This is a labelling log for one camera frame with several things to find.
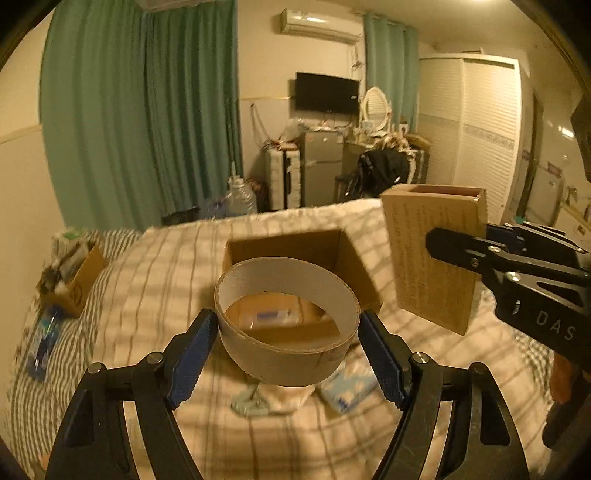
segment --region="small cardboard box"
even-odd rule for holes
[[[250,337],[279,347],[332,343],[340,335],[335,322],[318,305],[285,293],[242,297],[230,305],[226,315]]]
[[[380,195],[398,305],[464,335],[478,306],[477,273],[431,258],[426,235],[435,227],[486,236],[483,189],[398,185]]]
[[[367,273],[362,260],[347,234],[340,229],[316,232],[286,233],[263,238],[230,240],[226,244],[224,271],[244,260],[261,257],[287,257],[313,263],[341,278],[357,297],[361,310],[378,313],[382,300]],[[311,323],[320,319],[323,311],[303,303]]]
[[[66,285],[67,295],[51,292],[43,295],[42,302],[46,305],[59,305],[72,318],[78,318],[84,310],[90,289],[104,267],[105,259],[99,247],[94,245],[74,278]]]

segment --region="bed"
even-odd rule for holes
[[[108,368],[134,364],[147,353],[162,350],[176,333],[187,329],[200,309],[213,306],[213,288],[229,238],[328,228],[342,228],[351,237],[383,298],[379,316],[390,332],[441,364],[488,365],[517,425],[530,471],[542,470],[549,456],[541,431],[549,406],[551,352],[500,322],[488,291],[464,337],[399,309],[384,217],[376,199],[206,220],[149,229],[143,235],[92,232],[108,266],[81,318],[64,325],[45,383],[34,382],[24,371],[34,312],[28,316],[15,356],[7,428],[20,464],[30,469],[39,455],[51,451],[70,397],[91,362],[103,362]],[[363,352],[355,346],[348,355]],[[218,340],[193,396],[175,412],[204,478],[371,478],[401,416],[379,389],[343,416],[313,395],[292,415],[246,419],[230,409],[230,401],[250,381]],[[450,409],[450,404],[442,404],[423,478],[433,478],[436,472]],[[153,478],[133,404],[125,404],[125,414],[140,478]]]

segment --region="blue gripper pad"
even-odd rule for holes
[[[404,410],[410,399],[410,349],[402,338],[389,333],[370,310],[359,316],[358,334],[384,397]]]
[[[193,393],[216,337],[217,315],[213,310],[203,309],[189,330],[176,335],[166,347],[164,377],[168,384],[168,405],[173,410]]]

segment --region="teal curtain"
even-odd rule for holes
[[[236,5],[143,17],[152,147],[167,210],[219,197],[239,154]],[[238,173],[242,163],[236,162]]]
[[[159,225],[222,195],[233,160],[235,1],[158,13],[63,0],[43,55],[40,114],[66,223]]]
[[[392,123],[401,118],[412,130],[417,119],[418,32],[386,18],[364,17],[367,88],[379,87],[392,102]]]

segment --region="air conditioner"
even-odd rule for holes
[[[285,9],[281,14],[281,33],[353,44],[360,40],[363,26],[342,18]]]

